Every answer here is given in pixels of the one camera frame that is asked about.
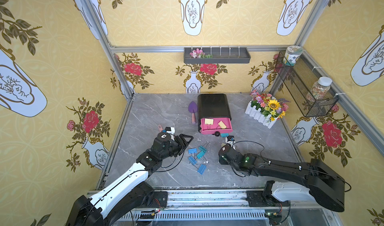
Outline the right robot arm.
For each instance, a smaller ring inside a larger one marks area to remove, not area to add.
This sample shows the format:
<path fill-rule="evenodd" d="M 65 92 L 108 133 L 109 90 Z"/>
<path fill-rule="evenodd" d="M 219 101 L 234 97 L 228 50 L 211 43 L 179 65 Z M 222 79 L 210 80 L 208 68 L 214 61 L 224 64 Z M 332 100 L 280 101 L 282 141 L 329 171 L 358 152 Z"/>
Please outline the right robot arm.
<path fill-rule="evenodd" d="M 230 144 L 219 150 L 219 163 L 229 165 L 246 177 L 272 177 L 301 185 L 322 207 L 334 211 L 345 211 L 345 185 L 347 182 L 328 165 L 318 159 L 310 163 L 286 162 L 261 155 L 242 155 Z"/>

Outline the black pink drawer cabinet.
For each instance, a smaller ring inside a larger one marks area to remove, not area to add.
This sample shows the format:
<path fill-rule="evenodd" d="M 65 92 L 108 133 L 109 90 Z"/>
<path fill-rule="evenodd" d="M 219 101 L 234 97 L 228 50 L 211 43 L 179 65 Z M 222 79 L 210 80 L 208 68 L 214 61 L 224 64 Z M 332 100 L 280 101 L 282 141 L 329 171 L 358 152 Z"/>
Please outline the black pink drawer cabinet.
<path fill-rule="evenodd" d="M 205 118 L 213 119 L 214 124 L 205 125 Z M 220 121 L 227 126 L 226 129 L 218 128 Z M 201 94 L 198 96 L 198 132 L 215 136 L 233 132 L 231 111 L 225 94 Z"/>

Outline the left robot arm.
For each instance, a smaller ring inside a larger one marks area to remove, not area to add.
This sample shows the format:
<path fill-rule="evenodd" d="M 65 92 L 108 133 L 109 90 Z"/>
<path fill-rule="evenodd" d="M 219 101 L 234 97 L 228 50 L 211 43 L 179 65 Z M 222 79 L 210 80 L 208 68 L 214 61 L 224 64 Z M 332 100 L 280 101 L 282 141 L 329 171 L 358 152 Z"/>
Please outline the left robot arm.
<path fill-rule="evenodd" d="M 136 162 L 109 186 L 90 198 L 80 196 L 73 204 L 67 226 L 109 226 L 142 205 L 149 205 L 154 189 L 146 180 L 162 166 L 163 160 L 184 154 L 193 136 L 172 136 L 160 132 L 151 148 L 143 152 Z"/>

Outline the yellow binder clip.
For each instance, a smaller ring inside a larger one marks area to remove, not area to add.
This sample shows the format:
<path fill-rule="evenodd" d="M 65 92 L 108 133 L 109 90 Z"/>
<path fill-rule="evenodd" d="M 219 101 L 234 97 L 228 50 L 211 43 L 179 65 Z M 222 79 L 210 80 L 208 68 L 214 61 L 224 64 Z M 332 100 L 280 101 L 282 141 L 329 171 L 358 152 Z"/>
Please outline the yellow binder clip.
<path fill-rule="evenodd" d="M 205 118 L 204 124 L 205 125 L 213 125 L 214 124 L 214 120 L 211 119 L 211 118 Z"/>
<path fill-rule="evenodd" d="M 226 129 L 227 126 L 226 126 L 222 121 L 220 121 L 220 122 L 218 123 L 218 128 Z"/>

